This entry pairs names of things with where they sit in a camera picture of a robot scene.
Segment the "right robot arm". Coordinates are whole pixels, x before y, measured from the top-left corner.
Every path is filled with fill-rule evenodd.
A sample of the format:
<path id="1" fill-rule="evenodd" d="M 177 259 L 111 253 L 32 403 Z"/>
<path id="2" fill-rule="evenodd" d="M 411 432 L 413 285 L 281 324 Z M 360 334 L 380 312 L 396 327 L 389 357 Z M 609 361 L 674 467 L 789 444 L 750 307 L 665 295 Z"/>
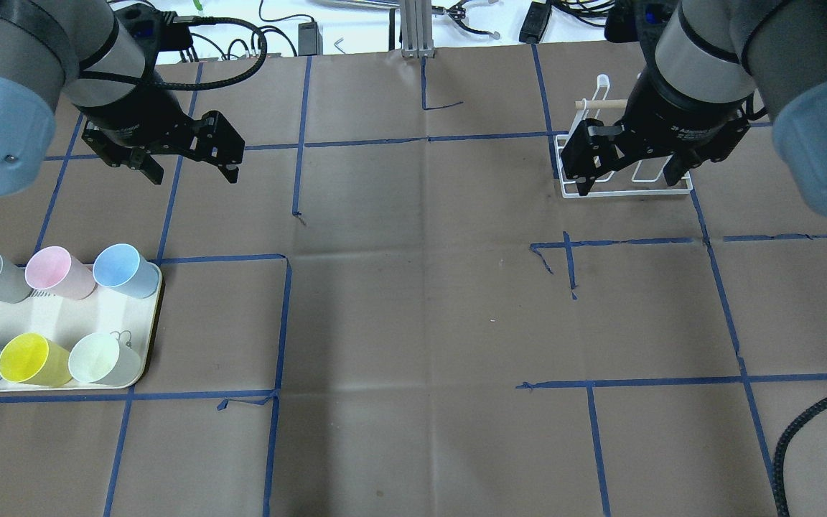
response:
<path id="1" fill-rule="evenodd" d="M 560 171 L 579 195 L 650 158 L 676 185 L 768 117 L 802 199 L 827 217 L 827 1 L 617 1 L 604 35 L 639 43 L 645 67 L 617 122 L 570 131 Z"/>

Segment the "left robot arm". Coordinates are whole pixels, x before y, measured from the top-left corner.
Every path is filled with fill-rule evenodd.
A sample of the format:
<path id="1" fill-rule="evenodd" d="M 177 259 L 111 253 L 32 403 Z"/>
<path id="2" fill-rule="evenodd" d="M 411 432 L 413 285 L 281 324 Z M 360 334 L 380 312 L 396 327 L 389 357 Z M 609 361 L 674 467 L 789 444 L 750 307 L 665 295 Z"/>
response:
<path id="1" fill-rule="evenodd" d="M 63 99 L 83 115 L 81 137 L 108 167 L 160 185 L 156 158 L 180 156 L 236 183 L 243 137 L 219 111 L 187 115 L 175 93 L 238 84 L 263 60 L 206 84 L 165 81 L 156 69 L 162 52 L 190 46 L 193 27 L 232 23 L 145 1 L 119 10 L 106 1 L 0 1 L 0 197 L 35 182 Z"/>

